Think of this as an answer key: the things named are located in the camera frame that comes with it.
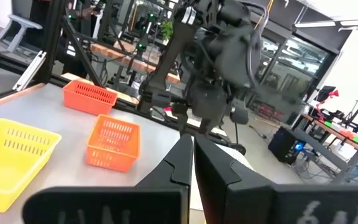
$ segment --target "white table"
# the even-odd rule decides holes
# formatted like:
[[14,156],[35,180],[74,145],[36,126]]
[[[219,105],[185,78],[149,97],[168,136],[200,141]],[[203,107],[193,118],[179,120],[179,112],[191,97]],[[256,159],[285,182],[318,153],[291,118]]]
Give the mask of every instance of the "white table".
[[[141,156],[128,173],[85,165],[86,140],[96,116],[64,107],[61,88],[49,84],[0,105],[0,118],[12,119],[62,135],[62,140],[55,148],[48,164],[10,209],[0,213],[0,223],[21,224],[21,209],[27,198],[49,187],[134,186],[159,164],[179,140],[178,131],[140,116],[114,109],[111,116],[140,125]],[[250,167],[241,153],[227,147],[221,148]],[[202,209],[201,200],[195,176],[193,177],[190,207],[199,210]]]

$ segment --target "blue light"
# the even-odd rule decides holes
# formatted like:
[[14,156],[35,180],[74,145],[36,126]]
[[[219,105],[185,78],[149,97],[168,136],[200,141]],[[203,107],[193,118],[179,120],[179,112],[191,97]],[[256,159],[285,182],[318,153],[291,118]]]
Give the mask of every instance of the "blue light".
[[294,146],[295,151],[302,151],[305,144],[303,142],[297,142]]

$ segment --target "workbench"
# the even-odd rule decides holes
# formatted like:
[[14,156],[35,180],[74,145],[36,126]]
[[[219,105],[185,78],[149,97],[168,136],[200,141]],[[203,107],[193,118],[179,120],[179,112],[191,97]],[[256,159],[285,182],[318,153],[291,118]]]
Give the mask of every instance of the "workbench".
[[[132,49],[132,45],[126,42],[123,42],[123,44],[125,43],[125,48],[128,48],[128,52],[133,52],[134,50]],[[91,45],[91,51],[93,53],[96,54],[100,54],[103,55],[104,57],[114,60],[113,62],[123,66],[123,67],[128,67],[129,62],[131,61],[130,56],[125,56],[124,54],[121,54],[113,49],[109,49],[107,47],[103,47],[102,45],[99,44],[92,44]],[[142,62],[140,60],[135,59],[132,67],[132,70],[139,72],[140,74],[146,75],[149,74],[150,72],[155,70],[155,67],[153,65],[149,65],[146,62]],[[98,67],[96,67],[96,73],[99,74],[101,71],[101,65],[99,63]],[[168,73],[167,75],[167,79],[168,82],[170,83],[179,83],[180,82],[180,77],[179,75],[175,75],[172,73]]]
[[319,165],[318,159],[315,158],[314,155],[312,155],[312,154],[310,154],[308,152],[305,152],[306,155],[313,162],[315,162],[317,166],[319,166],[325,173],[327,173],[329,176],[331,176],[333,178],[331,183],[332,184],[338,184],[338,183],[343,182],[345,180],[345,178],[352,172],[354,167],[356,165],[358,165],[358,143],[346,138],[345,136],[343,136],[339,132],[331,129],[330,127],[327,127],[324,123],[318,121],[317,119],[312,118],[311,116],[309,116],[307,114],[304,114],[303,118],[307,119],[309,121],[309,124],[307,124],[307,126],[309,126],[309,125],[317,125],[320,128],[323,128],[329,134],[332,134],[332,135],[336,136],[338,139],[340,139],[342,141],[341,144],[349,144],[356,150],[354,155],[348,161],[344,161],[338,155],[336,155],[335,153],[333,153],[332,151],[330,151],[329,149],[324,147],[322,145],[322,143],[318,142],[317,140],[312,138],[308,133],[303,131],[303,130],[308,129],[307,126],[303,127],[303,130],[297,128],[297,126],[292,127],[292,130],[293,130],[292,134],[296,138],[298,138],[299,140],[305,141],[308,144],[310,144],[315,151],[319,152],[322,156],[324,156],[327,160],[332,162],[338,169],[341,170],[338,174],[334,175],[334,174],[330,173],[330,171],[325,169],[323,166]]
[[[54,186],[134,186],[150,173],[179,140],[179,132],[131,113],[112,109],[111,116],[140,126],[141,153],[128,173],[85,164],[86,140],[96,116],[66,108],[63,90],[55,85],[38,84],[0,100],[0,118],[11,119],[62,135],[47,165],[38,173],[19,198],[5,213],[0,223],[21,224],[21,209],[32,194]],[[234,149],[219,146],[245,166],[245,157]],[[193,170],[190,220],[201,210],[201,199]]]

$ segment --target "red object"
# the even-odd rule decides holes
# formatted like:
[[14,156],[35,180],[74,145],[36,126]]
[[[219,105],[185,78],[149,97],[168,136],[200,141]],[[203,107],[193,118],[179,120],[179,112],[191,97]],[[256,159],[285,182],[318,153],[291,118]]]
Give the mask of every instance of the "red object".
[[116,104],[117,93],[73,80],[63,87],[64,105],[90,114],[109,114]]
[[328,96],[339,96],[339,92],[338,92],[338,90],[332,91],[332,92],[328,93]]
[[101,114],[86,145],[87,164],[127,172],[140,154],[140,127]]
[[[339,96],[339,92],[338,92],[338,90],[335,90],[335,91],[332,91],[332,92],[330,92],[330,93],[328,93],[328,99],[331,99],[331,98],[333,98],[334,96]],[[323,113],[321,112],[321,110],[320,110],[320,106],[322,105],[322,104],[324,104],[327,100],[323,100],[322,102],[320,102],[320,103],[318,103],[317,105],[316,105],[316,110],[317,110],[317,114],[318,114],[318,120],[320,121],[320,122],[324,122],[324,115],[323,115]]]

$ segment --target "plastic basket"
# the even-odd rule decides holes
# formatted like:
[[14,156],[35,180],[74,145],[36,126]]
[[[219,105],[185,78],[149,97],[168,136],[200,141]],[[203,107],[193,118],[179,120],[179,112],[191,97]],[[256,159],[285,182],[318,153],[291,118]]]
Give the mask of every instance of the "plastic basket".
[[92,84],[73,80],[63,87],[64,105],[90,114],[109,114],[117,93]]
[[127,172],[140,154],[139,125],[99,115],[88,138],[86,163]]
[[0,212],[5,212],[48,162],[61,135],[0,119]]

